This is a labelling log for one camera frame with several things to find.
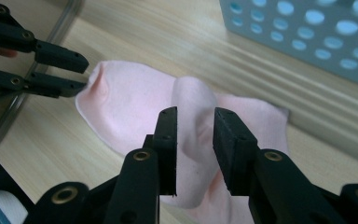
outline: wooden table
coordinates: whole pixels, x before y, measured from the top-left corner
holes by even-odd
[[[217,0],[86,1],[62,45],[86,56],[89,69],[83,76],[57,69],[50,69],[51,74],[85,80],[99,61],[146,63],[176,77],[198,77],[215,91],[289,107],[294,118],[301,118],[296,117],[296,104],[273,97],[280,78],[306,71],[323,73],[327,77],[322,81],[335,81],[330,74],[227,31]],[[257,83],[268,83],[269,89],[260,90],[263,86]],[[345,80],[338,84],[358,89]],[[357,159],[294,124],[291,117],[291,157],[311,182],[335,193],[346,183],[358,182]],[[36,202],[61,182],[79,181],[90,188],[102,184],[118,174],[123,158],[81,118],[74,98],[30,96],[0,144],[0,162]],[[182,210],[162,205],[161,223],[192,222]]]

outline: blue basket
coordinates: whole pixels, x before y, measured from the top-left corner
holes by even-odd
[[[358,0],[220,0],[229,31],[358,83]]]

